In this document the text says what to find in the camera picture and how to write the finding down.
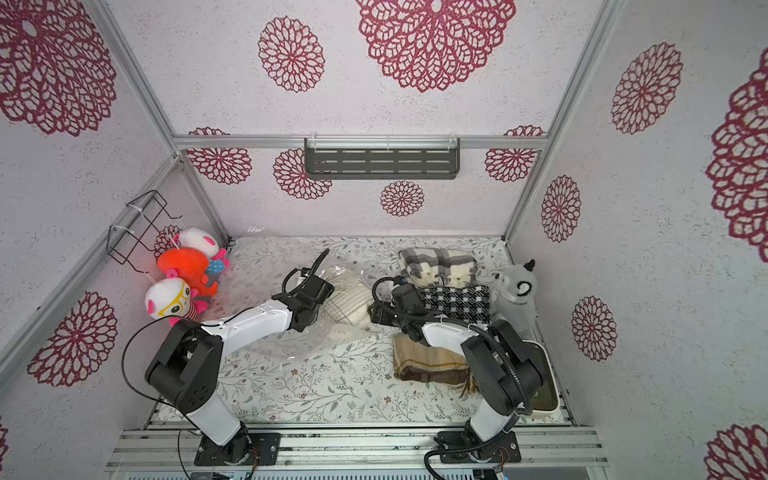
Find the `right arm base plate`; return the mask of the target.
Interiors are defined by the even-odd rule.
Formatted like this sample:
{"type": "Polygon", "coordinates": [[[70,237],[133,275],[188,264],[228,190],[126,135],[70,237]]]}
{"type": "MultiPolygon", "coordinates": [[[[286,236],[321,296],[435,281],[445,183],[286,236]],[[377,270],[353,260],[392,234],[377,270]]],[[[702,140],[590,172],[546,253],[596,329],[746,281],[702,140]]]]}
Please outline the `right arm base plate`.
{"type": "Polygon", "coordinates": [[[467,431],[441,431],[434,438],[442,463],[519,463],[521,449],[513,431],[480,441],[467,431]]]}

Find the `clear plastic vacuum bag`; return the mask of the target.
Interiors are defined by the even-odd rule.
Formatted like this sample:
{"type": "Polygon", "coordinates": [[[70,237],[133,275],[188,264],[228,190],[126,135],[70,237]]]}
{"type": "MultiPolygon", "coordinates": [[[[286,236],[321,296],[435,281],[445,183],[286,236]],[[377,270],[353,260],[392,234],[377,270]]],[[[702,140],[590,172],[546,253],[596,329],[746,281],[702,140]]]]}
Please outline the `clear plastic vacuum bag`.
{"type": "Polygon", "coordinates": [[[332,249],[296,267],[264,303],[207,320],[203,330],[223,341],[224,357],[253,350],[280,359],[303,359],[382,329],[373,324],[373,271],[332,249]]]}

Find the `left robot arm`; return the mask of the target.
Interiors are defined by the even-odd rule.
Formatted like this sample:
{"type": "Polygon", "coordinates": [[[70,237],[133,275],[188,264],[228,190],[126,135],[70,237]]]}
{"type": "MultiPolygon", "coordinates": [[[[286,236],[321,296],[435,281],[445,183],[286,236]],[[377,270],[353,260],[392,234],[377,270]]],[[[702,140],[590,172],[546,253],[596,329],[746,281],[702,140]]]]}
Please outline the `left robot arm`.
{"type": "Polygon", "coordinates": [[[304,331],[334,290],[311,275],[229,318],[211,324],[178,320],[147,367],[145,380],[214,445],[245,450],[247,428],[216,393],[222,359],[270,335],[304,331]]]}

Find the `cream knitted scarf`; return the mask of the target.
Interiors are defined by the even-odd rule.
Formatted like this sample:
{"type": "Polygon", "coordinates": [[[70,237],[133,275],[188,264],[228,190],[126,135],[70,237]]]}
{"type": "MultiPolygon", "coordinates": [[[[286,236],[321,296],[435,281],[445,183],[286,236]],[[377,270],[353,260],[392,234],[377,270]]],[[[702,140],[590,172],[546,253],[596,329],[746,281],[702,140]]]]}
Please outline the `cream knitted scarf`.
{"type": "Polygon", "coordinates": [[[335,289],[319,311],[319,319],[334,324],[369,329],[369,307],[373,304],[370,287],[355,275],[341,275],[331,281],[335,289]]]}

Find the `grey wall shelf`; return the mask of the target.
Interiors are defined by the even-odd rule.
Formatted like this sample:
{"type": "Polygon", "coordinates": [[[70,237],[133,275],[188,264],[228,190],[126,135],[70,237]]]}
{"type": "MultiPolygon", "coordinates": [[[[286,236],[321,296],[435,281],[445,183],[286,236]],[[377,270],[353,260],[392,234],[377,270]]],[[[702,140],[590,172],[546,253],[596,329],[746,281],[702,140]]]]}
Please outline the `grey wall shelf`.
{"type": "Polygon", "coordinates": [[[460,171],[460,141],[436,146],[374,148],[322,146],[304,140],[304,167],[311,180],[453,180],[460,171]]]}

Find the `grey raccoon plush toy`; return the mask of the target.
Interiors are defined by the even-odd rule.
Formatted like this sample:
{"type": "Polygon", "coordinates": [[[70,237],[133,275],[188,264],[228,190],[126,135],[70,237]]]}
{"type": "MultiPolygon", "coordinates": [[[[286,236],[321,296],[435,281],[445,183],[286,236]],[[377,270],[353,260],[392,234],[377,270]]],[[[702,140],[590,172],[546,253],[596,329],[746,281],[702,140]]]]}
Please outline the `grey raccoon plush toy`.
{"type": "Polygon", "coordinates": [[[491,319],[507,321],[524,340],[535,339],[537,310],[534,296],[538,280],[536,261],[513,264],[497,272],[490,287],[491,319]]]}

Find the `white box with green inside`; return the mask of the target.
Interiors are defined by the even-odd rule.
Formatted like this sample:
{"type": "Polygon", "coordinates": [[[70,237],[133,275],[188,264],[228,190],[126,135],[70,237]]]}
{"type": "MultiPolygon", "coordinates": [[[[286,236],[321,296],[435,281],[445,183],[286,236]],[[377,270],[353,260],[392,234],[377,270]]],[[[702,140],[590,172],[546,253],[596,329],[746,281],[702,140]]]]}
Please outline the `white box with green inside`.
{"type": "Polygon", "coordinates": [[[533,409],[530,418],[544,420],[559,412],[561,407],[560,392],[548,353],[544,347],[532,340],[524,340],[523,343],[529,349],[533,362],[543,367],[543,384],[532,397],[533,409]]]}

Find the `white plush doll with glasses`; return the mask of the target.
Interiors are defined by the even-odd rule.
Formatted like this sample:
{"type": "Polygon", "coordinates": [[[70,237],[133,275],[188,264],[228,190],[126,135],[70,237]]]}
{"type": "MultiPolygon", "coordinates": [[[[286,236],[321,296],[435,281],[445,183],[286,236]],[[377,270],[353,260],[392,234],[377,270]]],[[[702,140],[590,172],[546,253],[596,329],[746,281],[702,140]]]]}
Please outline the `white plush doll with glasses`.
{"type": "Polygon", "coordinates": [[[200,299],[199,290],[190,286],[175,270],[154,283],[144,297],[146,313],[153,319],[166,317],[171,325],[186,318],[199,320],[208,309],[208,302],[200,299]]]}

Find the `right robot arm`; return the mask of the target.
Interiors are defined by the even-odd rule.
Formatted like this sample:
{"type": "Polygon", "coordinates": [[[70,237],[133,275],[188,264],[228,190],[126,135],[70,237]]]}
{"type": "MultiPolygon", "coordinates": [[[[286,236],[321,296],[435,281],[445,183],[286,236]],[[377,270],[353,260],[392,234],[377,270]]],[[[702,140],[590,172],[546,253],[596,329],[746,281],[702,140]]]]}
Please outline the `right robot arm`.
{"type": "Polygon", "coordinates": [[[544,384],[545,366],[507,321],[478,325],[418,315],[423,303],[416,288],[400,277],[375,281],[371,294],[373,322],[396,327],[416,343],[465,359],[483,397],[468,422],[475,438],[489,442],[519,417],[533,413],[533,397],[544,384]]]}

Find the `red orange plush toy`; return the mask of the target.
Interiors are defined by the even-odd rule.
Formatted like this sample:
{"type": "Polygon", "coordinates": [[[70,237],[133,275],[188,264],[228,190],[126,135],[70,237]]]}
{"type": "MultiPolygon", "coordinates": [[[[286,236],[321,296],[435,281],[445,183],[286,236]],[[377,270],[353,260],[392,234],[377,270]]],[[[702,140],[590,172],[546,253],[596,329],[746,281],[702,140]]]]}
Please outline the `red orange plush toy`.
{"type": "Polygon", "coordinates": [[[167,278],[181,278],[200,296],[213,297],[218,293],[218,282],[206,273],[209,259],[198,250],[167,250],[157,258],[156,265],[167,278]]]}

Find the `black white houndstooth scarf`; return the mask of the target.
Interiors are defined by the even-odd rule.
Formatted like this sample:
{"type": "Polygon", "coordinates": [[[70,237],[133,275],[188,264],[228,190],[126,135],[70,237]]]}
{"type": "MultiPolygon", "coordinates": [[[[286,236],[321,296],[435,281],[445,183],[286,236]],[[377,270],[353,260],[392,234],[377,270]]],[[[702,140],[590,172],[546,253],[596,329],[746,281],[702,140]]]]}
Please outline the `black white houndstooth scarf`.
{"type": "Polygon", "coordinates": [[[474,324],[491,321],[488,286],[431,287],[418,289],[417,293],[430,313],[474,324]]]}

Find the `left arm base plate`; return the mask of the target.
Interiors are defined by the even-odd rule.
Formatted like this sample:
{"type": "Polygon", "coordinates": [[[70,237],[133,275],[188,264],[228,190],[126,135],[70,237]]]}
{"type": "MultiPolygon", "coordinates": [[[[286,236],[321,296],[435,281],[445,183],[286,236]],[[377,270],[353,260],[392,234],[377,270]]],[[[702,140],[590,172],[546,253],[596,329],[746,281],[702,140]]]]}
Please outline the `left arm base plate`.
{"type": "Polygon", "coordinates": [[[198,467],[272,466],[276,464],[281,439],[282,436],[274,432],[238,434],[220,446],[203,436],[193,464],[198,467]]]}

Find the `grey cream plaid scarf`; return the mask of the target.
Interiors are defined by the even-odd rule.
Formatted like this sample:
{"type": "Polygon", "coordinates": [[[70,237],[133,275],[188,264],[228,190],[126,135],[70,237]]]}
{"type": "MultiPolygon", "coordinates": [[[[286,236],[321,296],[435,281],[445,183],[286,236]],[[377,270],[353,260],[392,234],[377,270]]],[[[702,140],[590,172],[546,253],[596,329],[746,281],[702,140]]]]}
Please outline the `grey cream plaid scarf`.
{"type": "Polygon", "coordinates": [[[450,249],[407,248],[398,252],[401,274],[419,288],[466,288],[477,283],[475,258],[450,249]]]}

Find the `white pink plush toy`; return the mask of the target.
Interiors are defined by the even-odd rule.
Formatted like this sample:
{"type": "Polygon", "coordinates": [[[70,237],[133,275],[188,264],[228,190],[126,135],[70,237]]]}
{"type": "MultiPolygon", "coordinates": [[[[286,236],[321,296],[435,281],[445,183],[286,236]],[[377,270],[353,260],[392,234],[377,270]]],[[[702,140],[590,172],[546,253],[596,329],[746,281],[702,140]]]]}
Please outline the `white pink plush toy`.
{"type": "Polygon", "coordinates": [[[173,236],[174,243],[183,248],[191,248],[203,253],[209,260],[205,273],[217,275],[224,272],[230,261],[226,258],[227,251],[220,247],[213,236],[199,228],[188,228],[173,236]]]}

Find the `beige brown fringed scarf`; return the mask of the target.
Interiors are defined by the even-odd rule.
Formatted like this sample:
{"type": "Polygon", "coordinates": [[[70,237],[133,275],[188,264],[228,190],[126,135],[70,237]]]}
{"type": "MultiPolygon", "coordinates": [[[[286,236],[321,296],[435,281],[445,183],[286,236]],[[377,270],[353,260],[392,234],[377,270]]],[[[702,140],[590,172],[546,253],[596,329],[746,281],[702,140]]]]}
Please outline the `beige brown fringed scarf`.
{"type": "Polygon", "coordinates": [[[394,376],[398,380],[449,385],[461,398],[477,392],[464,357],[450,350],[428,347],[405,334],[392,338],[394,376]]]}

